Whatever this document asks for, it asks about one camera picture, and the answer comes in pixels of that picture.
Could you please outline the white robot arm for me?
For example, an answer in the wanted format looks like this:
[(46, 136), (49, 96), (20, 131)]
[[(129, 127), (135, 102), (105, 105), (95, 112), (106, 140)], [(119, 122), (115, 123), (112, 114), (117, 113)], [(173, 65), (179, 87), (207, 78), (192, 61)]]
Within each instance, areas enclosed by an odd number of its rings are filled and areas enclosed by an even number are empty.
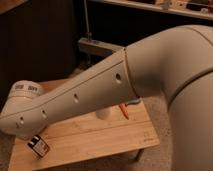
[(171, 171), (213, 171), (213, 27), (183, 25), (124, 47), (48, 93), (10, 89), (0, 131), (31, 138), (47, 125), (162, 93), (170, 114)]

